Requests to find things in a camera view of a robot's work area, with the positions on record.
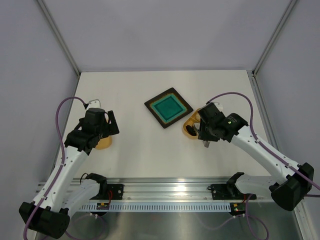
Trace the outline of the orange lunch box lid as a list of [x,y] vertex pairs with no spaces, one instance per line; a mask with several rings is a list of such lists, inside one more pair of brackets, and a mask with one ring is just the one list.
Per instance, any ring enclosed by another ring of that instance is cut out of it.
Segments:
[[96,150],[104,150],[111,146],[112,137],[109,130],[109,124],[107,118],[104,117],[101,123],[101,126],[98,128],[99,141],[95,146]]

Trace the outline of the black seaweed piece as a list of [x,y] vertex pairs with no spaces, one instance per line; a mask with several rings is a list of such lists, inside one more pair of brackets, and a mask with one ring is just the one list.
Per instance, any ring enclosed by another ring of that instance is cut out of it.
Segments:
[[185,129],[190,136],[197,136],[197,131],[194,129],[193,126],[187,125]]

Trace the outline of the orange lunch box base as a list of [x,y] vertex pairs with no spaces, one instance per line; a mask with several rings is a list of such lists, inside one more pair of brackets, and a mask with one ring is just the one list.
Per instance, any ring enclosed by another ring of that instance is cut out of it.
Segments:
[[198,132],[195,128],[195,125],[200,124],[201,121],[198,110],[199,108],[192,113],[182,126],[182,133],[191,140],[196,140],[198,138]]

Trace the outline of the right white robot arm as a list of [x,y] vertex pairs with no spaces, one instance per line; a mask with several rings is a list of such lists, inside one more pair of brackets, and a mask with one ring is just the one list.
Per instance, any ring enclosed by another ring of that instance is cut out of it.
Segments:
[[256,160],[269,177],[253,177],[235,173],[227,182],[230,197],[242,194],[270,197],[282,209],[292,211],[312,188],[314,168],[307,162],[299,164],[287,158],[267,142],[252,133],[250,125],[238,114],[225,116],[220,111],[198,111],[199,139],[224,140],[242,149]]

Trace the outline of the metal tongs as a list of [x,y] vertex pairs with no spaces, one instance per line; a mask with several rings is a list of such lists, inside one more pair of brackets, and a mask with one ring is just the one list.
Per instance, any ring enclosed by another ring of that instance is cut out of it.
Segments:
[[[200,123],[195,123],[193,128],[196,131],[197,136],[200,137],[200,132],[201,132],[200,131]],[[205,148],[208,148],[210,146],[210,142],[207,140],[202,140],[202,143]]]

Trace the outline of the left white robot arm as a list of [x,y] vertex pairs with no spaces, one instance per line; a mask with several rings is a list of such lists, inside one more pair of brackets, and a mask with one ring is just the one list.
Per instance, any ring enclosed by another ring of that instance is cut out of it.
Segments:
[[90,199],[112,196],[107,178],[90,173],[70,195],[70,184],[80,166],[102,139],[119,134],[113,111],[91,107],[62,144],[61,162],[31,202],[23,202],[19,214],[25,223],[23,238],[33,230],[59,239],[67,230],[72,216]]

